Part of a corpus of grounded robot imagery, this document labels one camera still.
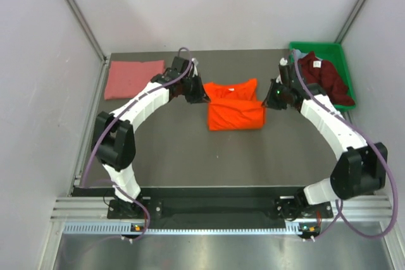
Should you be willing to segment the orange t-shirt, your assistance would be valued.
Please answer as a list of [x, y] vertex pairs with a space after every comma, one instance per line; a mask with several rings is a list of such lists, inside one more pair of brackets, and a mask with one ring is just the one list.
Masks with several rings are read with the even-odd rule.
[[266, 123], [266, 108], [258, 100], [258, 81], [220, 85], [204, 84], [211, 101], [208, 104], [208, 129], [211, 131], [256, 130]]

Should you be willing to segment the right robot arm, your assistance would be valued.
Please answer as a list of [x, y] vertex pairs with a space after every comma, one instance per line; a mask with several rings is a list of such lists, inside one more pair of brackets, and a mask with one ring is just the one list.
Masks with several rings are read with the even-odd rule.
[[307, 83], [298, 64], [282, 58], [279, 76], [271, 80], [263, 106], [292, 107], [310, 121], [333, 150], [337, 163], [330, 177], [300, 188], [294, 194], [296, 214], [311, 216], [320, 204], [348, 200], [385, 186], [388, 151], [384, 144], [368, 143], [336, 110], [325, 90]]

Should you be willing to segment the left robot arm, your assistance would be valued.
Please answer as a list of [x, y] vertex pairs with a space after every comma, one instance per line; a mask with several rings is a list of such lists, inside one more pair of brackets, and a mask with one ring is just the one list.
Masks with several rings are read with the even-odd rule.
[[109, 203], [112, 218], [147, 216], [132, 167], [136, 154], [135, 132], [150, 115], [179, 95], [190, 104], [210, 101], [196, 58], [175, 56], [169, 68], [153, 76], [124, 106], [97, 115], [90, 157], [102, 164], [112, 182], [114, 198]]

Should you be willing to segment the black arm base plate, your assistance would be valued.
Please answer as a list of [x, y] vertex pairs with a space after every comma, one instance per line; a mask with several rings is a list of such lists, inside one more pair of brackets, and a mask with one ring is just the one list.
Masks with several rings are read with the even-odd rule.
[[300, 207], [300, 187], [142, 187], [137, 200], [153, 215], [260, 212], [272, 219], [331, 219], [331, 203]]

